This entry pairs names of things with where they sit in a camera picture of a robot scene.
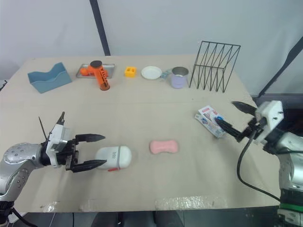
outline pink soap bar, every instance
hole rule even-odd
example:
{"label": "pink soap bar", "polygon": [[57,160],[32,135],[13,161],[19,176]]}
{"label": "pink soap bar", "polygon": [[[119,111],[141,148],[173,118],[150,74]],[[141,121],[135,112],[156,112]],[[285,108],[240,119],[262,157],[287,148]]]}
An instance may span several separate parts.
{"label": "pink soap bar", "polygon": [[153,154],[161,152],[176,153],[178,151],[178,143],[175,140],[156,141],[150,143],[150,149]]}

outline gray wall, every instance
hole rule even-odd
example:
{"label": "gray wall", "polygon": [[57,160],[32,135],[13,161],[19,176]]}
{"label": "gray wall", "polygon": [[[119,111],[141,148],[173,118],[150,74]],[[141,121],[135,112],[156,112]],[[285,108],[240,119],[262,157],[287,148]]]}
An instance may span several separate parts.
{"label": "gray wall", "polygon": [[[303,35],[302,0],[98,2],[112,55],[196,53],[201,39],[240,44],[235,70],[252,95]],[[103,55],[89,0],[2,0],[0,18],[0,78],[30,57]],[[303,93],[302,61],[270,92]]]}

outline yellow block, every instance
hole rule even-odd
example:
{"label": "yellow block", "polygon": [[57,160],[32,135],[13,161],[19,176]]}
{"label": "yellow block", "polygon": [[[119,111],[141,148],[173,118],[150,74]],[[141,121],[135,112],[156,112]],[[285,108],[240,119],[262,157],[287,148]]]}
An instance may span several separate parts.
{"label": "yellow block", "polygon": [[126,67],[124,74],[126,77],[135,77],[137,72],[136,67]]}

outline wooden tabletop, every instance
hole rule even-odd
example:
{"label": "wooden tabletop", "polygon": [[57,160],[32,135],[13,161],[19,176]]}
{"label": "wooden tabletop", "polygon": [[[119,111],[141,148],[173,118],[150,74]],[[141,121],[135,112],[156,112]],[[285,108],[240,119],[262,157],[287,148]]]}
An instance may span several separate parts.
{"label": "wooden tabletop", "polygon": [[[101,60],[116,65],[111,88],[101,91],[94,79],[76,78],[82,63]],[[50,131],[65,111],[65,127],[72,135],[97,133],[105,140],[78,145],[79,160],[93,159],[107,146],[128,146],[130,166],[121,171],[94,169],[82,173],[51,166],[34,170],[15,207],[27,212],[80,212],[216,209],[277,205],[272,198],[240,183],[236,175],[241,143],[225,135],[216,139],[194,119],[210,105],[238,130],[250,116],[231,101],[254,105],[233,73],[225,93],[185,87],[174,89],[169,80],[146,80],[148,65],[165,71],[184,66],[192,71],[194,55],[61,57],[28,60],[0,92],[0,155],[20,142],[44,141],[38,117]],[[40,94],[27,73],[49,71],[62,62],[72,83]],[[137,67],[135,78],[124,77],[126,66]],[[151,140],[176,140],[176,154],[154,155]],[[279,196],[279,162],[252,144],[242,165],[242,178]]]}

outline tin can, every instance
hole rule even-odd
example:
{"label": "tin can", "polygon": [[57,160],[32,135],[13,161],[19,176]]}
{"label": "tin can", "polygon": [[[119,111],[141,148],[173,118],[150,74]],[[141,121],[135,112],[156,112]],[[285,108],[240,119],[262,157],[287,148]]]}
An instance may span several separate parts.
{"label": "tin can", "polygon": [[187,83],[188,69],[178,66],[171,70],[170,84],[173,88],[183,88]]}

